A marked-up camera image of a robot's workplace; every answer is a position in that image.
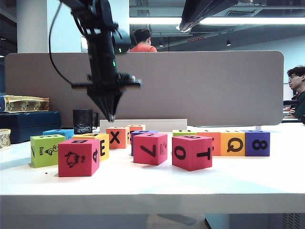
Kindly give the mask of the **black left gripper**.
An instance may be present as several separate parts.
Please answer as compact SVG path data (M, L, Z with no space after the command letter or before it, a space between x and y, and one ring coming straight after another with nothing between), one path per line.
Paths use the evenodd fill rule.
M131 45L126 31L101 31L85 36L91 74L84 83L73 83L73 89L92 88L98 92L88 91L87 95L98 106L105 118L115 120L116 110L125 87L141 87L142 81L129 73L117 70L116 54L125 54Z

